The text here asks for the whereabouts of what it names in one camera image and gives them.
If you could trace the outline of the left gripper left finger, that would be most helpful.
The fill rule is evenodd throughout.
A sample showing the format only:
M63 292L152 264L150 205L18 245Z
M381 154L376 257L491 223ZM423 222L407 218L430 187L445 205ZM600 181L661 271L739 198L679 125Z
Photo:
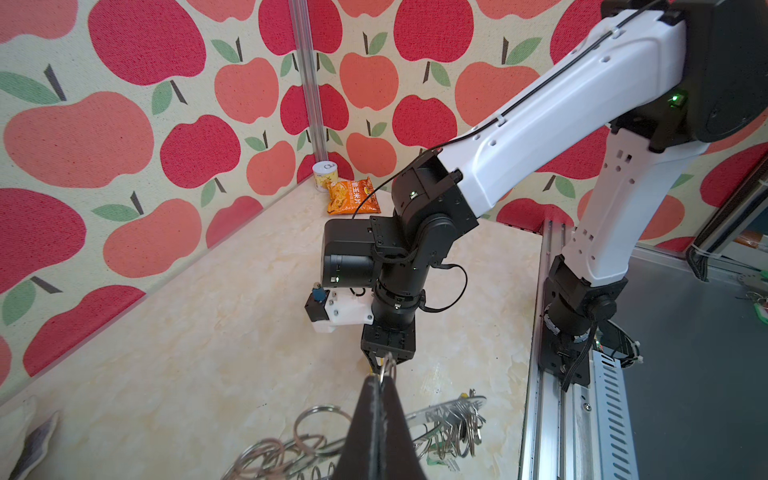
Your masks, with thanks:
M369 376L360 391L333 480L379 478L380 423L380 382Z

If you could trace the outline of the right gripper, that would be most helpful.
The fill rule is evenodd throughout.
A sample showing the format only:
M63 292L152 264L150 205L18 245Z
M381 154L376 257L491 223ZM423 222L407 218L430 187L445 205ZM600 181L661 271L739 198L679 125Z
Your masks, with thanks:
M416 352L416 324L405 329L388 329L379 325L364 325L361 336L361 351L366 357L373 374L380 373L378 358L383 358L383 377L395 380L397 363L411 360Z

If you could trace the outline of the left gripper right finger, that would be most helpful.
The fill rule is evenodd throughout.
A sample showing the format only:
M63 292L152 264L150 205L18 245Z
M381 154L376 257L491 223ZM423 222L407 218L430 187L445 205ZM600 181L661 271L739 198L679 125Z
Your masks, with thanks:
M385 377L380 387L380 478L424 480L395 382Z

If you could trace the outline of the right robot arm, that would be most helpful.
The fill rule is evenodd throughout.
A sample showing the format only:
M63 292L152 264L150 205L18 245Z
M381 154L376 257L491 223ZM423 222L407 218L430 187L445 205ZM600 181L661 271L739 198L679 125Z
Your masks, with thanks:
M590 202L545 283L549 370L563 389L588 385L596 332L615 314L632 251L668 191L766 107L765 2L607 1L542 78L393 176L391 216L327 221L309 320L322 333L361 326L371 366L410 360L428 273L445 269L453 243L520 181L605 126Z

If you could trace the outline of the orange snack bag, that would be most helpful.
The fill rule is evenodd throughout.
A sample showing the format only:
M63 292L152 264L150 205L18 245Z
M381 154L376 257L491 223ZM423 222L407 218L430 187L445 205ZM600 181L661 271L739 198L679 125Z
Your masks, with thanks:
M369 178L364 180L339 180L326 183L329 192L329 215L376 214L381 212L374 186Z

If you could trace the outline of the small yellow white can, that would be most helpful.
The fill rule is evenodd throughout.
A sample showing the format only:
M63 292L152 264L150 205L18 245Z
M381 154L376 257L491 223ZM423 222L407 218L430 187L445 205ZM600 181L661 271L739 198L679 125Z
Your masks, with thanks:
M320 161L312 166L313 179L318 191L328 190L339 181L338 165L333 161Z

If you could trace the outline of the printed canvas tote bag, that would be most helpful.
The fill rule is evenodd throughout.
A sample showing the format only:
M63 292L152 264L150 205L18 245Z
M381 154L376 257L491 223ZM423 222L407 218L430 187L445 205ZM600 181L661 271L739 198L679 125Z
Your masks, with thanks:
M32 396L1 415L1 480L26 479L47 456L59 412L33 428L37 410L38 399Z

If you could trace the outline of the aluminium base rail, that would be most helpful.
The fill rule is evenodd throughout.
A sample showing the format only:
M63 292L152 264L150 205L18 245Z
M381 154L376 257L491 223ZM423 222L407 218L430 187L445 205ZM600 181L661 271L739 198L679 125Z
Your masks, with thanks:
M564 390L568 367L551 351L555 336L546 313L554 294L545 281L569 236L566 225L544 222L518 477L637 479L620 362L594 348Z

